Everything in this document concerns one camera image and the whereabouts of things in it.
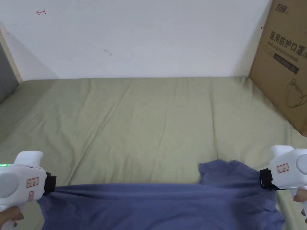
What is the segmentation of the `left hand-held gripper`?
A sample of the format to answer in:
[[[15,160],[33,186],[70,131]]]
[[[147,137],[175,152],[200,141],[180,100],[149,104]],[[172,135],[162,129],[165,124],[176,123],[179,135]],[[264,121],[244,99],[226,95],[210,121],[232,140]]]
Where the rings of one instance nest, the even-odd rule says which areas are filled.
[[[22,151],[11,164],[0,165],[0,211],[37,201],[55,191],[56,176],[41,166],[41,151]]]

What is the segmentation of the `person's left hand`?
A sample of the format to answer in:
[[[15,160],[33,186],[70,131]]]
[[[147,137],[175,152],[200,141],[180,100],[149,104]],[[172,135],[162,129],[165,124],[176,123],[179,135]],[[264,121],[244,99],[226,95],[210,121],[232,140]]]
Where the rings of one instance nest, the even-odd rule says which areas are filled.
[[[17,221],[23,220],[24,215],[21,209],[17,206],[9,207],[0,212],[0,229],[1,230],[13,230],[17,227]]]

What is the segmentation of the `person's right hand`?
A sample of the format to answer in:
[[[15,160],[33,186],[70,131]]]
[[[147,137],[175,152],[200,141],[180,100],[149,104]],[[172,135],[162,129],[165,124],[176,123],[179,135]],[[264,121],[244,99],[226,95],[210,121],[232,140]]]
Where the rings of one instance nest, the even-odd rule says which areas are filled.
[[[306,202],[307,201],[307,190],[303,188],[298,189],[293,200],[299,203]]]

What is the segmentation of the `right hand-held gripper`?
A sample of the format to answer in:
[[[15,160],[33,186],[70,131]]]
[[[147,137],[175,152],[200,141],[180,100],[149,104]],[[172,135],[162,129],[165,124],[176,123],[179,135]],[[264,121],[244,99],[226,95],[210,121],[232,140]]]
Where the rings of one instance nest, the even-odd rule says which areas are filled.
[[[292,196],[298,189],[307,188],[307,149],[292,146],[271,147],[273,158],[268,168],[260,170],[260,185],[267,190],[289,190]]]

